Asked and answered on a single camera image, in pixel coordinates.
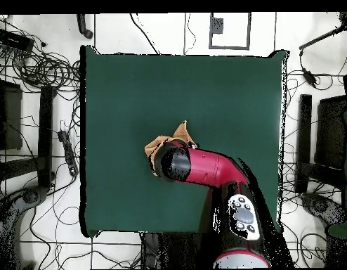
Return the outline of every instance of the green table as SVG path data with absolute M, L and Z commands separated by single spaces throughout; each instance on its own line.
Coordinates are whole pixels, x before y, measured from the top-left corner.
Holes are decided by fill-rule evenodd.
M 199 231 L 207 188 L 155 177 L 143 150 L 183 120 L 201 148 L 251 167 L 275 220 L 286 54 L 98 55 L 86 47 L 86 228 Z

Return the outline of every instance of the tan cloth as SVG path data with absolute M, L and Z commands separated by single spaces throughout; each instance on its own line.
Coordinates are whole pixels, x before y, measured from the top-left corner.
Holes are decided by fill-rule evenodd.
M 161 148 L 161 146 L 164 145 L 164 143 L 170 142 L 174 139 L 179 139 L 186 143 L 192 142 L 193 145 L 196 146 L 196 143 L 191 139 L 190 135 L 188 134 L 188 131 L 186 129 L 186 124 L 187 124 L 186 120 L 183 123 L 181 123 L 178 126 L 177 130 L 174 132 L 173 136 L 158 136 L 154 141 L 152 141 L 151 143 L 145 146 L 145 153 L 149 158 L 149 161 L 151 164 L 151 170 L 155 176 L 157 176 L 157 174 L 155 173 L 153 162 L 155 160 L 157 151 Z

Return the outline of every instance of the black border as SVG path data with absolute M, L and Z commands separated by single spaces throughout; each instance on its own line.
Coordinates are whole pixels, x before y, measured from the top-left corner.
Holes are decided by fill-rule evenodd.
M 214 13 L 211 13 L 210 15 L 210 33 L 209 33 L 209 49 L 210 50 L 243 50 L 243 51 L 249 51 L 249 46 L 251 43 L 251 18 L 252 13 L 249 14 L 249 19 L 247 23 L 247 40 L 246 40 L 246 46 L 213 46 L 212 45 L 212 25 L 214 22 Z

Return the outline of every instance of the white tile floor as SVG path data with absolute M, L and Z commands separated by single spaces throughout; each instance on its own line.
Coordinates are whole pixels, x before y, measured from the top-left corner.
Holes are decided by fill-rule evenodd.
M 182 55 L 185 49 L 192 47 L 188 51 L 190 55 L 227 55 L 227 56 L 268 56 L 274 49 L 284 49 L 290 51 L 290 57 L 287 65 L 287 72 L 300 70 L 299 62 L 299 46 L 325 32 L 332 30 L 339 24 L 337 13 L 252 13 L 251 24 L 251 48 L 250 51 L 233 51 L 233 50 L 209 50 L 209 14 L 208 13 L 170 13 L 170 14 L 139 14 L 139 20 L 133 15 L 139 25 L 148 34 L 155 48 L 160 53 L 170 53 Z M 9 22 L 30 34 L 38 36 L 48 45 L 46 52 L 56 52 L 64 55 L 71 64 L 79 59 L 79 47 L 82 44 L 95 45 L 98 51 L 104 53 L 153 53 L 152 48 L 146 41 L 143 34 L 131 22 L 129 14 L 100 14 L 86 15 L 86 24 L 91 31 L 95 31 L 92 40 L 85 39 L 80 35 L 77 29 L 76 15 L 12 15 Z M 7 25 L 8 30 L 15 30 Z M 345 61 L 347 54 L 347 32 L 343 32 L 334 37 L 330 37 L 321 41 L 304 51 L 302 58 L 303 66 L 312 73 L 329 73 L 337 75 Z M 288 113 L 294 119 L 297 115 L 297 103 L 300 94 L 313 95 L 313 115 L 317 114 L 317 105 L 321 98 L 329 98 L 330 96 L 338 96 L 344 93 L 342 84 L 336 77 L 331 88 L 326 91 L 318 91 L 307 83 L 302 84 L 295 90 L 297 81 L 298 85 L 304 82 L 300 72 L 292 72 L 289 75 L 288 87 L 292 88 L 292 101 L 288 108 Z M 341 75 L 347 73 L 347 63 L 341 71 Z M 330 85 L 327 77 L 322 78 L 320 88 Z M 74 93 L 65 92 L 65 97 L 73 97 Z M 32 115 L 36 122 L 39 119 L 39 110 L 37 104 L 39 102 L 38 94 L 24 94 L 22 100 L 22 117 Z M 64 120 L 66 124 L 70 123 L 72 112 L 72 102 L 65 101 L 57 97 L 54 103 L 53 111 L 53 128 L 60 129 L 60 121 Z M 30 118 L 22 120 L 23 124 L 33 124 Z M 296 129 L 296 121 L 286 118 L 286 135 Z M 315 125 L 312 129 L 312 152 L 313 158 L 315 147 Z M 35 127 L 22 127 L 22 133 L 30 144 L 34 154 L 37 154 L 37 135 L 38 129 Z M 294 152 L 296 135 L 292 134 L 287 138 L 284 149 L 287 152 Z M 72 144 L 75 146 L 79 142 L 79 137 L 72 134 Z M 10 150 L 7 152 L 12 155 L 29 155 L 30 152 L 23 146 L 21 150 Z M 53 141 L 53 155 L 63 156 L 63 147 L 58 140 Z M 20 157 L 7 157 L 12 160 Z M 293 162 L 292 154 L 285 153 L 284 160 Z M 61 157 L 53 158 L 53 168 L 57 169 L 64 162 Z M 35 174 L 24 175 L 15 179 L 9 179 L 6 182 L 6 191 L 12 191 L 21 188 L 23 184 Z M 62 166 L 58 172 L 57 187 L 61 187 L 70 182 L 66 166 Z M 310 189 L 314 189 L 315 185 L 310 185 Z M 91 251 L 91 239 L 83 237 L 79 229 L 79 224 L 66 226 L 58 223 L 53 210 L 47 212 L 53 201 L 55 202 L 63 192 L 57 193 L 55 198 L 48 198 L 46 202 L 38 206 L 37 215 L 35 217 L 37 223 L 33 226 L 35 233 L 44 240 L 51 243 L 51 252 L 43 263 L 42 268 L 57 269 L 55 259 L 56 238 L 59 243 L 76 243 L 61 244 L 58 246 L 60 250 L 60 263 L 64 269 L 109 269 L 114 264 L 107 261 L 98 253 L 93 256 L 87 255 L 79 259 L 68 259 L 89 253 Z M 335 201 L 340 201 L 339 193 L 335 193 Z M 69 206 L 79 206 L 79 181 L 72 184 L 55 205 L 56 213 L 59 215 L 65 208 Z M 306 233 L 319 233 L 324 235 L 324 230 L 320 221 L 307 214 L 302 207 L 297 207 L 293 202 L 287 202 L 283 205 L 282 221 L 301 239 Z M 77 209 L 71 208 L 63 213 L 61 219 L 68 224 L 77 221 Z M 48 247 L 42 243 L 35 243 L 37 239 L 27 230 L 33 215 L 30 210 L 24 217 L 21 226 L 21 249 L 22 258 L 26 261 L 36 260 L 38 267 L 48 251 Z M 285 229 L 284 236 L 288 242 L 296 242 L 294 234 Z M 324 241 L 315 236 L 308 237 L 304 243 L 307 248 L 314 251 L 315 246 L 325 248 Z M 104 256 L 115 259 L 118 262 L 129 260 L 130 262 L 136 257 L 140 250 L 140 238 L 137 233 L 119 233 L 119 232 L 103 232 L 97 238 L 93 239 L 93 250 L 101 252 Z M 292 257 L 294 260 L 299 256 L 297 263 L 300 267 L 305 267 L 300 254 L 295 251 L 296 244 L 289 243 L 292 249 Z M 310 266 L 323 266 L 322 262 L 313 257 L 308 259 Z

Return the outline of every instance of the black cable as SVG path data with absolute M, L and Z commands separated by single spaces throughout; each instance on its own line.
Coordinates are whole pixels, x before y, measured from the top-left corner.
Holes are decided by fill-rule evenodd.
M 304 236 L 301 238 L 301 241 L 300 241 L 301 256 L 302 256 L 303 262 L 305 263 L 305 265 L 307 266 L 307 268 L 310 268 L 309 265 L 308 265 L 308 263 L 307 263 L 307 261 L 306 261 L 307 256 L 306 256 L 306 255 L 304 254 L 304 252 L 303 252 L 303 244 L 302 244 L 303 240 L 304 240 L 306 237 L 308 237 L 308 236 L 317 236 L 317 237 L 320 237 L 321 239 L 323 239 L 324 241 L 326 241 L 326 238 L 323 237 L 323 236 L 321 236 L 320 234 L 317 234 L 317 233 L 308 233 L 308 234 L 304 235 Z M 315 247 L 315 251 L 316 251 L 316 252 L 317 252 L 317 249 L 319 249 L 319 250 L 322 252 L 322 250 L 321 250 L 320 248 Z M 312 252 L 309 252 L 309 253 L 310 253 L 310 255 L 311 255 L 311 258 L 312 258 L 312 255 L 314 255 L 315 257 L 317 257 L 318 259 L 320 259 L 321 261 L 323 261 L 324 264 L 326 263 L 326 260 L 325 260 L 324 257 L 319 257 L 318 255 L 315 255 L 315 254 L 313 254 Z
M 346 55 L 345 62 L 343 62 L 343 65 L 342 65 L 341 69 L 339 70 L 339 74 L 338 74 L 338 77 L 337 77 L 338 81 L 339 81 L 341 84 L 343 84 L 343 85 L 344 85 L 344 83 L 341 82 L 341 81 L 339 80 L 339 75 L 341 74 L 341 71 L 342 71 L 343 68 L 345 67 L 346 63 L 347 63 L 347 55 Z
M 194 40 L 194 42 L 193 42 L 193 45 L 192 45 L 190 48 L 187 49 L 187 51 L 185 52 L 185 55 L 186 55 L 186 53 L 187 53 L 190 49 L 193 49 L 193 48 L 195 47 L 195 44 L 196 44 L 196 36 L 192 33 L 192 31 L 191 31 L 191 29 L 190 29 L 190 26 L 189 26 L 189 24 L 190 24 L 190 18 L 191 18 L 191 13 L 190 13 L 190 15 L 188 16 L 188 31 L 190 31 L 190 33 L 193 35 L 193 37 L 195 38 L 195 40 Z
M 148 36 L 146 35 L 146 33 L 141 29 L 141 27 L 139 25 L 137 25 L 137 23 L 135 22 L 135 20 L 133 19 L 132 13 L 130 13 L 130 18 L 132 20 L 132 22 L 134 23 L 134 25 L 143 33 L 143 35 L 145 35 L 146 39 L 148 40 L 149 44 L 151 45 L 151 47 L 154 49 L 155 53 L 157 55 L 160 55 L 161 53 L 158 52 L 155 47 L 152 45 L 152 42 L 150 41 L 150 39 L 148 38 Z
M 34 207 L 34 216 L 32 217 L 31 222 L 30 222 L 30 231 L 31 231 L 32 235 L 34 235 L 37 239 L 41 240 L 43 243 L 47 244 L 47 246 L 48 246 L 48 252 L 47 252 L 46 256 L 42 259 L 42 261 L 39 265 L 38 270 L 40 270 L 42 264 L 44 263 L 45 259 L 48 257 L 48 254 L 51 251 L 51 246 L 44 239 L 38 237 L 38 235 L 36 235 L 36 233 L 32 230 L 32 222 L 34 221 L 35 215 L 36 215 L 36 206 Z

